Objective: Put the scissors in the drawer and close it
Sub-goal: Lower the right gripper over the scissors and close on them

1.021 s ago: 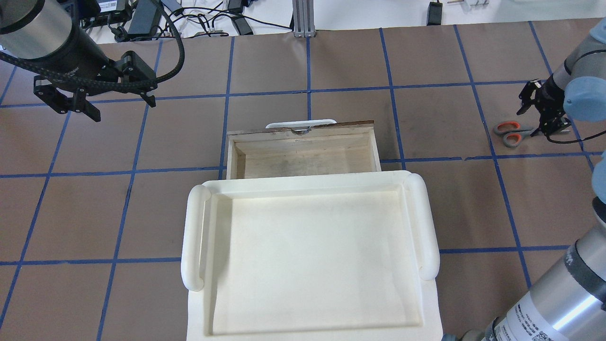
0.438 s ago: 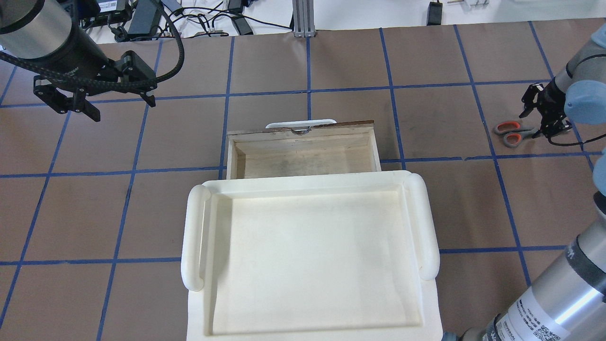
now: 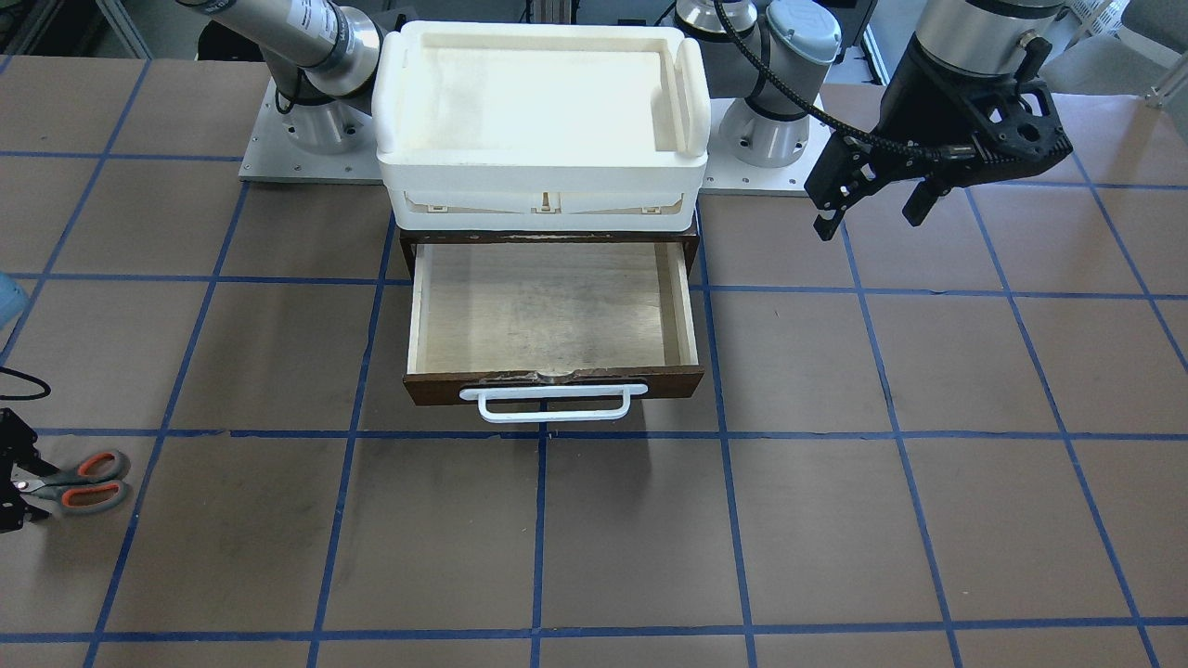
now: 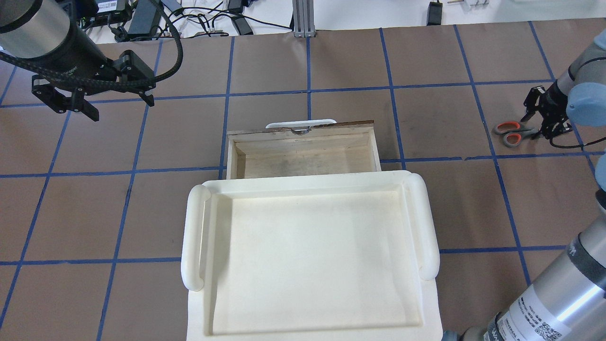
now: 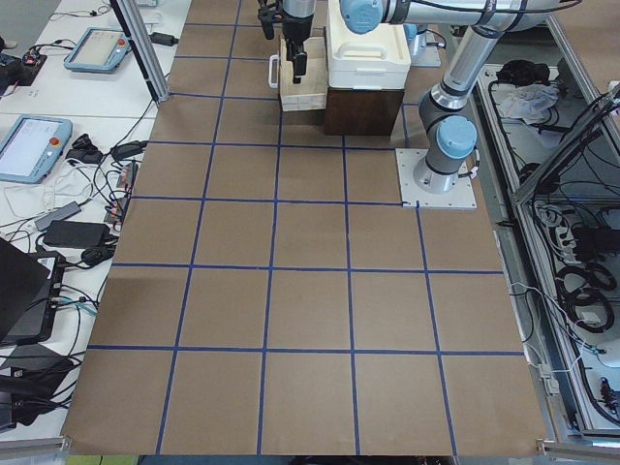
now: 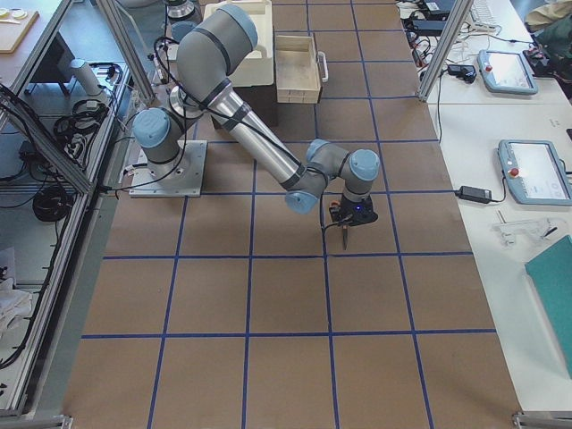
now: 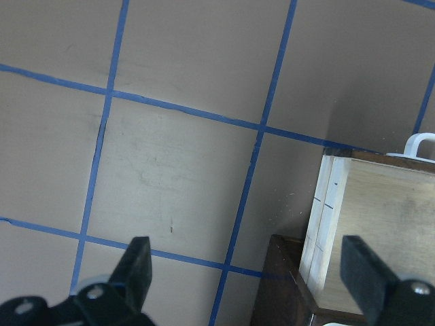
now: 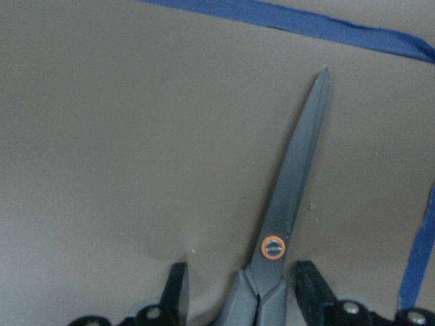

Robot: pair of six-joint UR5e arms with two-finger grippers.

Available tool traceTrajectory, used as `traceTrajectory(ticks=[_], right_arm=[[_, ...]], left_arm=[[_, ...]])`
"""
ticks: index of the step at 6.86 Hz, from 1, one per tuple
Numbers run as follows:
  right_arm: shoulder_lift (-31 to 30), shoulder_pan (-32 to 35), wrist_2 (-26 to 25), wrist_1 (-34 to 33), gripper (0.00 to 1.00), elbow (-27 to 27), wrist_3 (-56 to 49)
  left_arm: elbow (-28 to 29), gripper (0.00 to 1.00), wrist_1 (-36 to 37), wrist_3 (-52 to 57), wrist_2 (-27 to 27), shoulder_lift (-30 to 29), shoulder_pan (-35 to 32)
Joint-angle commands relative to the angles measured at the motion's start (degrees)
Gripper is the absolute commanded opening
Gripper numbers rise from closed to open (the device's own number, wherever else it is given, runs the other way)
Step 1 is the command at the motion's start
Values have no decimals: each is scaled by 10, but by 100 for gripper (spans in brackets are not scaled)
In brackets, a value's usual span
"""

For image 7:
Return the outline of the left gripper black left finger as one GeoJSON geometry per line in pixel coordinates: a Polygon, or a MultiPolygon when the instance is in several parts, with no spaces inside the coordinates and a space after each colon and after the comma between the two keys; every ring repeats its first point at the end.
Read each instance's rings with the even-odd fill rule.
{"type": "Polygon", "coordinates": [[[140,312],[152,282],[150,238],[134,237],[127,246],[108,283],[128,306],[140,312]]]}

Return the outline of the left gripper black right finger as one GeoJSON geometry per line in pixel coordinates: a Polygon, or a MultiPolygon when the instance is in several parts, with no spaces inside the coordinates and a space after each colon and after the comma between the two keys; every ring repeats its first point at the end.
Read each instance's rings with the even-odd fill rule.
{"type": "Polygon", "coordinates": [[[356,235],[342,239],[340,277],[366,319],[379,319],[400,282],[389,266],[356,235]]]}

